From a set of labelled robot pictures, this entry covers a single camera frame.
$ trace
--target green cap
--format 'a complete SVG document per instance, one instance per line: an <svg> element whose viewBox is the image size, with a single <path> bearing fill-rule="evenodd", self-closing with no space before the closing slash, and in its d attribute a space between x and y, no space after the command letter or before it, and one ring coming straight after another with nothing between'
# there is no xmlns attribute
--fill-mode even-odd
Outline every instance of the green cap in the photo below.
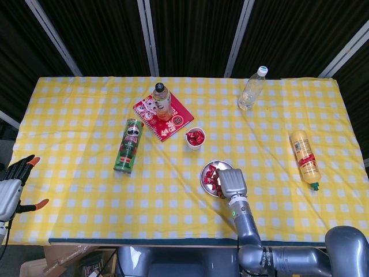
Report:
<svg viewBox="0 0 369 277"><path fill-rule="evenodd" d="M318 182L316 182L316 183L312 183L312 184L310 184L311 185L311 187L316 191L316 190L319 190L318 189L318 186L319 186L319 183Z"/></svg>

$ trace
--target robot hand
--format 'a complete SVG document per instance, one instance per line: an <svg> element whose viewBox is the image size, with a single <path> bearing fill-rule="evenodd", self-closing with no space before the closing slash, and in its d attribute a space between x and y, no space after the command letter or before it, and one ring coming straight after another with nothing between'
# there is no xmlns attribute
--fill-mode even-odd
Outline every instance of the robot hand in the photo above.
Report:
<svg viewBox="0 0 369 277"><path fill-rule="evenodd" d="M22 212L35 211L41 209L48 203L48 199L42 200L40 203L35 205L24 205L20 204L20 197L23 191L23 187L29 177L29 173L32 168L40 160L39 157L34 155L28 156L27 158L21 159L18 162L12 164L5 171L5 175L0 181L0 244L2 243L5 234L6 227L5 223L8 223L8 237L9 230L12 226L12 220L15 214Z"/></svg>

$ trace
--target pringles can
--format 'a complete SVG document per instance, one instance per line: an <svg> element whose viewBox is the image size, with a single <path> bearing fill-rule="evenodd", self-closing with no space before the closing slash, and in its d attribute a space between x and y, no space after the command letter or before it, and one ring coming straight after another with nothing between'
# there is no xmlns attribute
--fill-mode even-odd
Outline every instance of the pringles can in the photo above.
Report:
<svg viewBox="0 0 369 277"><path fill-rule="evenodd" d="M115 160L114 170L127 173L132 172L143 128L143 122L134 118L127 120L121 146L119 147L118 156Z"/></svg>

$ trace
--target metal bowl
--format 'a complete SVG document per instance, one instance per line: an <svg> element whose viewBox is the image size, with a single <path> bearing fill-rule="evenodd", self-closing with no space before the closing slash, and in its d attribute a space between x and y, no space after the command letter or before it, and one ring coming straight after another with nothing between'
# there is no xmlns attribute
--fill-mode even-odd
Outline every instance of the metal bowl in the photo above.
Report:
<svg viewBox="0 0 369 277"><path fill-rule="evenodd" d="M218 197L218 194L217 194L216 190L212 190L212 187L213 186L211 184L204 184L204 177L206 176L206 172L208 172L210 165L215 166L219 170L232 169L233 167L229 163L223 162L222 160L213 160L210 163L207 163L203 167L203 169L201 170L201 174L200 174L200 183L201 183L201 186L210 195L215 196L215 197Z"/></svg>

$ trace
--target bottle cap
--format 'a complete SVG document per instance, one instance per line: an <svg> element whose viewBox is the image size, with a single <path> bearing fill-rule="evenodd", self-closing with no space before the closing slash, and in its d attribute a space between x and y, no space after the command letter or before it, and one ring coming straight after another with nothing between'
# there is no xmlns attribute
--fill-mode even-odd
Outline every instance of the bottle cap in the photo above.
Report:
<svg viewBox="0 0 369 277"><path fill-rule="evenodd" d="M318 182L316 182L316 183L311 183L310 185L311 185L311 187L312 187L315 191L319 190L319 188L318 188L319 183L318 183Z"/></svg>
<svg viewBox="0 0 369 277"><path fill-rule="evenodd" d="M258 69L258 75L264 77L268 73L268 68L266 66L260 66Z"/></svg>
<svg viewBox="0 0 369 277"><path fill-rule="evenodd" d="M162 92L162 91L164 90L164 84L163 84L163 83L157 83L157 84L155 85L155 90L156 90L157 92Z"/></svg>

